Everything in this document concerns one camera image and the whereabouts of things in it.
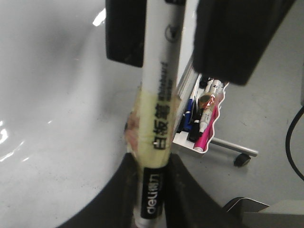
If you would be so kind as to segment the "pink marker in tray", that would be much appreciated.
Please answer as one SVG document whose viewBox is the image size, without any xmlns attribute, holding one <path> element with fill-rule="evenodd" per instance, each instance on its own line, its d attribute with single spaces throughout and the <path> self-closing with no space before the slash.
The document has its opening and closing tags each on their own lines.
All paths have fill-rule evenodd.
<svg viewBox="0 0 304 228">
<path fill-rule="evenodd" d="M 213 114 L 210 123 L 204 133 L 201 133 L 200 138 L 195 142 L 193 149 L 200 154 L 204 154 L 209 149 L 209 144 L 214 137 L 214 124 L 220 117 L 221 103 L 225 99 L 225 92 L 220 92 L 215 101 Z"/>
</svg>

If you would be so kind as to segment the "whiteboard stand leg with caster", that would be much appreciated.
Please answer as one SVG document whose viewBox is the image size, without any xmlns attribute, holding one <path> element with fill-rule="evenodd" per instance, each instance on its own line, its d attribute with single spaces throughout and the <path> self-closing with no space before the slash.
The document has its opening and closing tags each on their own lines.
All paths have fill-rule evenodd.
<svg viewBox="0 0 304 228">
<path fill-rule="evenodd" d="M 239 155 L 234 160 L 234 166 L 239 168 L 247 165 L 250 162 L 251 157 L 257 157 L 259 154 L 258 150 L 254 150 L 219 138 L 213 138 L 211 140 L 211 143 L 238 152 Z"/>
</svg>

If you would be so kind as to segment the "white side marker tray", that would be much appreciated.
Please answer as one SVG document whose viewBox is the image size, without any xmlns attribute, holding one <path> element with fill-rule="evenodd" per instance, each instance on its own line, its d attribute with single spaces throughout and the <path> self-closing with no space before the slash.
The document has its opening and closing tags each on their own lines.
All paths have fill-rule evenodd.
<svg viewBox="0 0 304 228">
<path fill-rule="evenodd" d="M 194 107 L 195 99 L 198 101 L 199 97 L 204 93 L 204 90 L 207 86 L 207 82 L 211 79 L 213 79 L 213 78 L 204 79 L 202 76 L 200 76 L 198 78 L 198 80 L 197 80 L 197 82 L 196 82 L 196 84 L 193 88 L 192 94 L 190 95 L 190 98 L 193 99 L 193 107 Z M 223 85 L 222 85 L 222 88 L 221 88 L 220 92 L 226 92 L 226 88 L 229 85 L 229 83 L 228 82 L 222 82 L 222 83 L 223 83 Z M 184 122 L 184 115 L 182 117 L 182 122 L 180 123 L 180 125 L 178 127 L 178 130 L 176 131 L 176 134 L 174 136 L 173 143 L 176 144 L 176 145 L 182 146 L 186 149 L 189 149 L 191 151 L 197 152 L 196 150 L 193 149 L 193 146 L 194 146 L 195 143 L 188 140 L 188 135 L 189 135 L 190 131 L 185 132 L 182 129 L 183 128 L 183 122 Z"/>
</svg>

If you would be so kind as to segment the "white marker in tray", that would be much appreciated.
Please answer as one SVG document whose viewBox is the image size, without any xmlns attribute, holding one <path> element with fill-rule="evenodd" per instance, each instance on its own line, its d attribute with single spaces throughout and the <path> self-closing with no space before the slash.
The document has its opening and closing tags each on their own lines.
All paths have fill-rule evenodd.
<svg viewBox="0 0 304 228">
<path fill-rule="evenodd" d="M 199 97 L 199 110 L 200 110 L 200 120 L 199 120 L 199 132 L 204 133 L 207 129 L 215 105 L 216 97 L 219 94 L 223 83 L 217 79 L 211 79 L 207 82 L 207 86 L 204 93 Z"/>
</svg>

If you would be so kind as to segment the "white black whiteboard marker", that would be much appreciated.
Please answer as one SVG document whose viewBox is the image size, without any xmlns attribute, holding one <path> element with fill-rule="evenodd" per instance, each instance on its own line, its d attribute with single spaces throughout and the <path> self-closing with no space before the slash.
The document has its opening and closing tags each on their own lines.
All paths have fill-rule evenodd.
<svg viewBox="0 0 304 228">
<path fill-rule="evenodd" d="M 162 214 L 165 169 L 176 115 L 176 81 L 186 2 L 149 0 L 137 149 L 138 193 L 133 215 L 139 228 L 154 228 Z"/>
</svg>

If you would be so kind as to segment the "blue marker in tray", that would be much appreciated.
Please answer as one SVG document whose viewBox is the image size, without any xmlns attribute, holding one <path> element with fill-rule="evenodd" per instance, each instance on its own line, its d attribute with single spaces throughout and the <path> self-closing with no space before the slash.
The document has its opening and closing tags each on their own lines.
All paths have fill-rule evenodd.
<svg viewBox="0 0 304 228">
<path fill-rule="evenodd" d="M 193 99 L 189 99 L 184 112 L 183 131 L 189 132 L 191 130 L 191 116 L 192 116 Z"/>
</svg>

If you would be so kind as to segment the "black marker in tray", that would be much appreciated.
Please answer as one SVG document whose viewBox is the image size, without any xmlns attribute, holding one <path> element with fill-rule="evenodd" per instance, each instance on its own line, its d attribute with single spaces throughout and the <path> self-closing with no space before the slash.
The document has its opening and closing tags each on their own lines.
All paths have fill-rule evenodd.
<svg viewBox="0 0 304 228">
<path fill-rule="evenodd" d="M 195 99 L 194 101 L 194 107 L 193 107 L 193 115 L 192 115 L 192 127 L 190 130 L 190 133 L 188 135 L 188 140 L 191 142 L 196 142 L 200 138 L 200 108 L 198 105 L 198 101 Z"/>
</svg>

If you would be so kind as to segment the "white whiteboard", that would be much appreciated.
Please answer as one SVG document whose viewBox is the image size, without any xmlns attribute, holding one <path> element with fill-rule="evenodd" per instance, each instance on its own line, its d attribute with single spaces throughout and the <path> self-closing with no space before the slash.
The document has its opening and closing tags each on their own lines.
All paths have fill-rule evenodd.
<svg viewBox="0 0 304 228">
<path fill-rule="evenodd" d="M 107 59 L 103 0 L 0 3 L 0 225 L 55 228 L 126 152 L 139 68 Z"/>
</svg>

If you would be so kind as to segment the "grey metal box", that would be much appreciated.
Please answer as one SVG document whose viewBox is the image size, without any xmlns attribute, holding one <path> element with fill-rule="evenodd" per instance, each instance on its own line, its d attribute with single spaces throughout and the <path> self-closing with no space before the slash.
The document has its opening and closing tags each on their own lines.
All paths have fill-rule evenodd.
<svg viewBox="0 0 304 228">
<path fill-rule="evenodd" d="M 249 228 L 302 228 L 304 201 L 286 199 L 268 205 L 247 197 L 230 200 L 223 209 Z"/>
</svg>

